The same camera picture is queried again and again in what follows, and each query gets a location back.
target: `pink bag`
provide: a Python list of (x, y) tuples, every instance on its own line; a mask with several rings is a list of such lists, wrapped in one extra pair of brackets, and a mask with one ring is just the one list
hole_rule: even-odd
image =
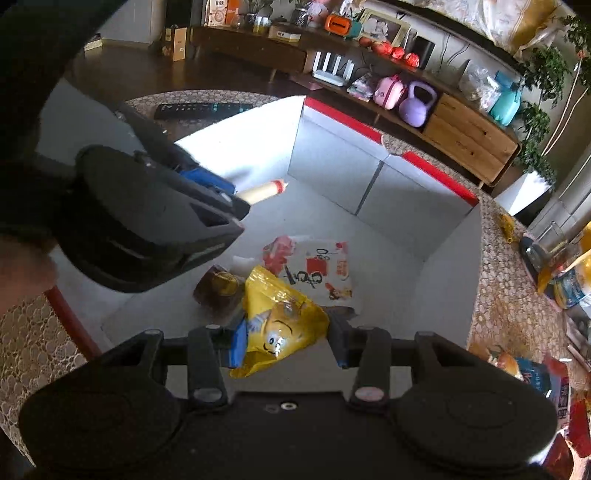
[(374, 102), (386, 110), (391, 110), (400, 101), (405, 91), (406, 86), (398, 75), (383, 78), (378, 82)]

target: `wooden tv cabinet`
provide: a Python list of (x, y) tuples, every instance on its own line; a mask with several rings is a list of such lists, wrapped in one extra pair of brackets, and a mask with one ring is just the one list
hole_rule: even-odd
[(317, 83), (373, 112), (374, 125), (384, 118), (430, 144), (476, 176), (480, 180), (479, 187), (485, 183), (488, 186), (496, 185), (521, 149), (511, 128), (500, 127), (492, 118), (480, 113), (459, 90), (446, 85), (429, 72), (391, 61), (367, 49), (363, 49), (363, 55), (370, 58), (372, 63), (382, 63), (390, 69), (404, 71), (417, 80), (429, 83), (438, 91), (437, 103), (423, 127), (417, 129), (406, 124), (398, 116), (397, 109), (385, 110), (371, 101), (363, 102), (349, 95), (347, 87), (336, 87), (315, 79), (309, 73), (316, 51), (330, 51), (347, 57), (353, 50), (361, 48), (355, 41), (323, 30), (301, 29), (298, 43), (285, 43), (229, 27), (192, 27), (190, 42), (196, 50), (205, 48), (268, 67), (271, 69), (270, 81), (277, 70), (305, 74), (303, 77), (307, 81)]

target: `jar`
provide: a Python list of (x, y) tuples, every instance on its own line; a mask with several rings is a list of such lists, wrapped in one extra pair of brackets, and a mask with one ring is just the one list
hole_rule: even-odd
[(243, 15), (234, 15), (234, 18), (232, 18), (232, 21), (230, 22), (230, 26), (236, 28), (236, 30), (240, 30), (241, 28), (244, 28), (245, 23), (246, 21), (244, 20)]
[(257, 17), (252, 32), (266, 37), (269, 34), (270, 25), (271, 20), (269, 20), (269, 17)]
[(244, 20), (246, 21), (245, 28), (247, 30), (252, 30), (255, 26), (256, 14), (246, 14), (244, 15)]
[(290, 23), (297, 25), (298, 27), (308, 26), (308, 9), (307, 8), (296, 8), (291, 13)]

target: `cardboard box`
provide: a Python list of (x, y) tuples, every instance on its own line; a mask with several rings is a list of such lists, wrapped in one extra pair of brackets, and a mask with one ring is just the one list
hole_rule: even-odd
[(187, 28), (167, 28), (164, 30), (162, 53), (173, 61), (184, 60), (187, 50)]
[(301, 34), (289, 25), (283, 23), (277, 23), (271, 25), (269, 28), (269, 38), (273, 40), (281, 40), (288, 43), (298, 43), (301, 38)]
[(232, 19), (238, 15), (241, 0), (228, 0), (228, 9), (226, 11), (226, 25), (232, 24)]
[(90, 41), (84, 45), (84, 51), (93, 50), (94, 48), (99, 48), (103, 46), (103, 39), (100, 37), (100, 34), (95, 34)]

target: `teal container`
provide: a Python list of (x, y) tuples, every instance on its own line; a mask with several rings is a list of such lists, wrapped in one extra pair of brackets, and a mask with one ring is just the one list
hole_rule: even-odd
[(355, 38), (361, 33), (361, 23), (351, 20), (351, 28), (345, 35), (345, 38)]
[(513, 83), (510, 89), (505, 89), (501, 93), (489, 115), (504, 127), (509, 125), (519, 110), (522, 92), (523, 87)]

